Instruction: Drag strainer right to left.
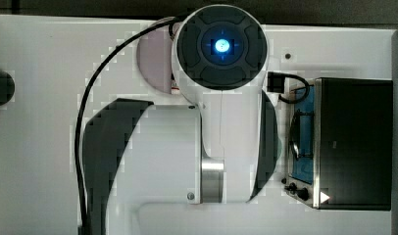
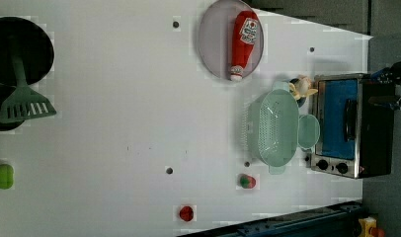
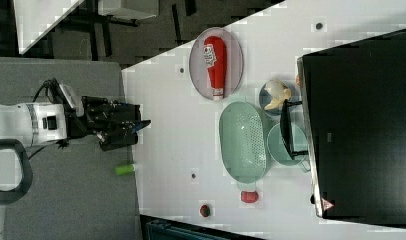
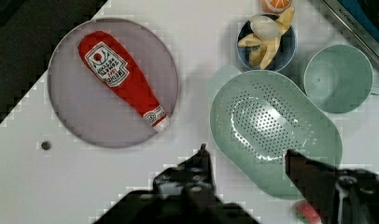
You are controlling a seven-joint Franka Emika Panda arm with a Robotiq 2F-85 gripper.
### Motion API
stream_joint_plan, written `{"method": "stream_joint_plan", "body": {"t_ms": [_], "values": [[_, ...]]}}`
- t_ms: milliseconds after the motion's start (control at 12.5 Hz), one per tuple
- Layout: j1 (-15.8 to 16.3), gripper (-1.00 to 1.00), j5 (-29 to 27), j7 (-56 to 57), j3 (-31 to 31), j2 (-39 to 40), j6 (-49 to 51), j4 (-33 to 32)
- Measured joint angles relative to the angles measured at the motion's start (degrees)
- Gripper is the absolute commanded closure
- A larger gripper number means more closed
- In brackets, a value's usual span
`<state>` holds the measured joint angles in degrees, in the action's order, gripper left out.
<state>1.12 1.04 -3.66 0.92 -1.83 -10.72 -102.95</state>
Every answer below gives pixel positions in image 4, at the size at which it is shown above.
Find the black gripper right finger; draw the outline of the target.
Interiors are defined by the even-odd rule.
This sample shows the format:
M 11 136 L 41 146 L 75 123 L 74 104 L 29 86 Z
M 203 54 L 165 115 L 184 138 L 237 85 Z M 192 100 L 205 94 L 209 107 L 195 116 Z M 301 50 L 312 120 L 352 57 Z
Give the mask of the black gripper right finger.
M 290 149 L 285 171 L 322 224 L 379 224 L 379 174 L 338 169 Z

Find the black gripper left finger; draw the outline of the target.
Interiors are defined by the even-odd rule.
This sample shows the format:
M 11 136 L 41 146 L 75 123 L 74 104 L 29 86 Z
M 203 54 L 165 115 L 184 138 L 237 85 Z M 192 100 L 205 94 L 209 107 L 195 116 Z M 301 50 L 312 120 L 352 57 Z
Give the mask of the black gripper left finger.
M 151 192 L 162 200 L 185 194 L 215 196 L 211 155 L 206 149 L 206 143 L 202 143 L 190 158 L 156 175 Z

